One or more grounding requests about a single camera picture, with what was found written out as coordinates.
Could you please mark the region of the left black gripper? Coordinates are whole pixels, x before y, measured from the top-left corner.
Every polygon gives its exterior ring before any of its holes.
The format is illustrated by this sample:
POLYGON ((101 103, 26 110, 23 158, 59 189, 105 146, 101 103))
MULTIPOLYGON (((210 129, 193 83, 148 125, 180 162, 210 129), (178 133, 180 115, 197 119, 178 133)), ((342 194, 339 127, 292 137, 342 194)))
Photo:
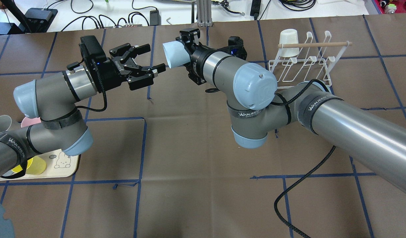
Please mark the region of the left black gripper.
POLYGON ((114 47, 109 50, 110 58, 91 57, 91 77, 97 91, 114 89, 127 81, 131 91, 138 90, 154 83, 154 78, 159 73, 166 71, 164 63, 154 67, 143 67, 138 65, 127 65, 125 63, 131 58, 150 52, 149 44, 132 46, 130 43, 114 47))

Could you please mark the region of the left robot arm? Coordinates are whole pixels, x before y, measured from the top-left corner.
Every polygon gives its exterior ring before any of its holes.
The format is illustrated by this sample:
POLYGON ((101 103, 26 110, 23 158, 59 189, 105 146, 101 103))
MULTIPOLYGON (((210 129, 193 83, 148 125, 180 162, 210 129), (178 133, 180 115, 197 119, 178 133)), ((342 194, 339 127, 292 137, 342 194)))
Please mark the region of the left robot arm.
POLYGON ((14 89, 14 100, 28 118, 40 118, 40 123, 0 133, 0 178, 24 176, 27 161, 34 156, 61 149, 68 156, 87 151, 93 144, 91 130, 76 103, 101 93, 101 109, 83 107, 94 112, 108 107, 108 90, 127 82, 130 90, 154 83, 154 78, 166 70, 165 64, 139 66, 135 57, 148 53, 149 44, 129 43, 112 48, 107 57, 94 36, 81 38, 82 61, 67 66, 67 70, 33 80, 14 89))

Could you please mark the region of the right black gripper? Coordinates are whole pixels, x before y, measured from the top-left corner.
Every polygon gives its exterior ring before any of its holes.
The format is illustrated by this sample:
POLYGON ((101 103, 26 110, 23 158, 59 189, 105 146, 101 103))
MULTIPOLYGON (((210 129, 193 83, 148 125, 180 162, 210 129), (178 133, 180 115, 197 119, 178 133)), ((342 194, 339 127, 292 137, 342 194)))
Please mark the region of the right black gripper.
POLYGON ((207 58, 213 53, 213 49, 200 46, 201 32, 198 28, 186 28, 180 31, 180 42, 187 52, 193 52, 188 64, 188 78, 195 84, 206 83, 203 76, 203 66, 207 58))

